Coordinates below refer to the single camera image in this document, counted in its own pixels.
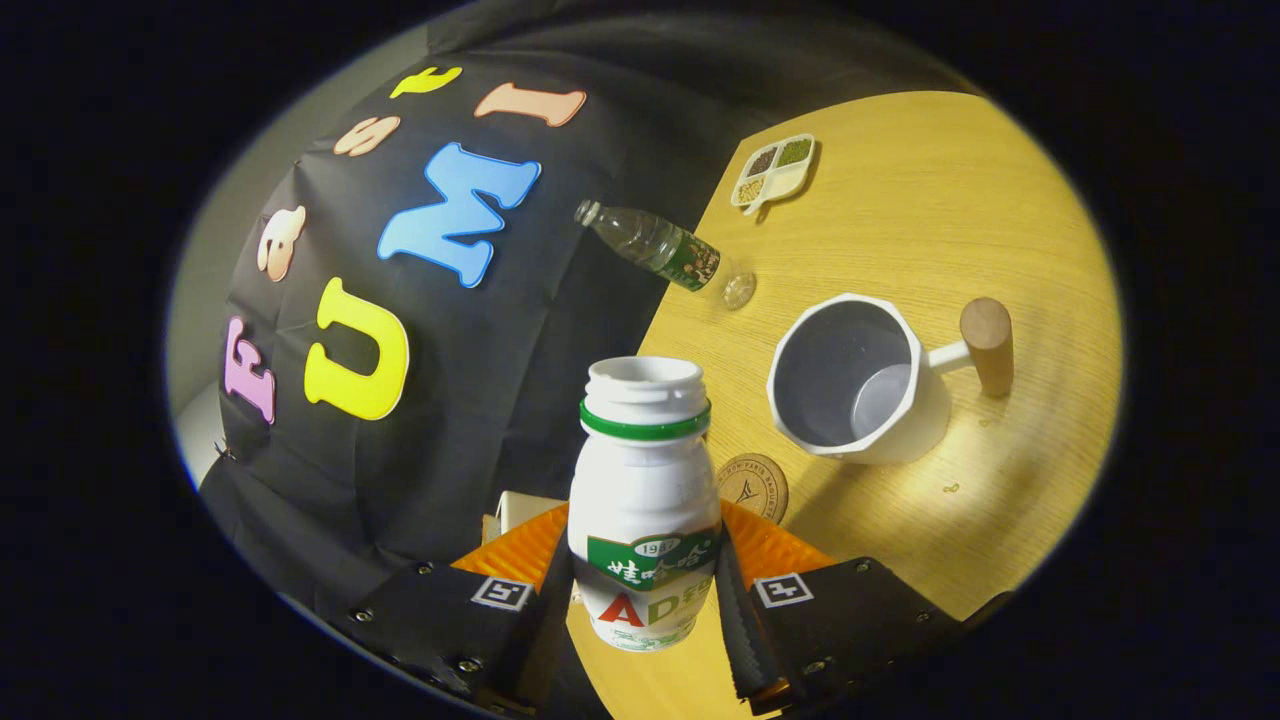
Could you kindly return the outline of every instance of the cork coaster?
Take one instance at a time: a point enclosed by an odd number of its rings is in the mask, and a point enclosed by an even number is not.
[[[719,495],[728,502],[781,523],[787,511],[787,478],[782,468],[764,455],[739,455],[716,475]]]

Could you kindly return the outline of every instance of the green beans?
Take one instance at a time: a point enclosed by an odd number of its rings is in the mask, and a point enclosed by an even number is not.
[[[799,163],[809,156],[809,147],[813,145],[812,140],[795,140],[787,143],[782,149],[782,158],[778,158],[778,167],[790,165],[791,163]]]

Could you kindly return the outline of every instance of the white plastic bottle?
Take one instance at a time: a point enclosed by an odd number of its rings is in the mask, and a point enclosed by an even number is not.
[[[575,578],[600,639],[664,650],[694,629],[719,552],[703,370],[614,357],[588,374],[580,413],[590,437],[568,496]]]

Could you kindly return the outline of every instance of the green bottle label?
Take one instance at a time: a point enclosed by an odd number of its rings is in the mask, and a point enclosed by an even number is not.
[[[701,290],[719,268],[719,251],[691,233],[681,232],[685,238],[680,242],[680,247],[671,256],[671,260],[667,260],[667,264],[658,270],[658,274],[681,287],[694,291]]]
[[[586,561],[634,592],[659,588],[716,559],[719,528],[632,543],[586,537]]]

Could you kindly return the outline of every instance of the table surface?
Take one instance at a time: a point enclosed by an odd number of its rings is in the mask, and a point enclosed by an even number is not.
[[[742,164],[800,132],[818,141],[806,187],[744,217],[730,205]],[[1083,202],[1002,110],[902,92],[782,123],[739,145],[696,234],[755,270],[755,296],[728,311],[672,286],[639,354],[703,366],[716,468],[768,455],[790,486],[783,528],[837,560],[876,557],[957,619],[1052,552],[1110,446],[1119,299]],[[959,340],[966,302],[1000,300],[1014,324],[1012,391],[980,395],[972,368],[945,375],[947,433],[915,462],[805,454],[773,427],[765,379],[800,313],[842,292],[893,302],[929,348]],[[690,638],[658,653],[605,646],[581,605],[567,621],[616,717],[751,716],[733,693],[714,592]]]

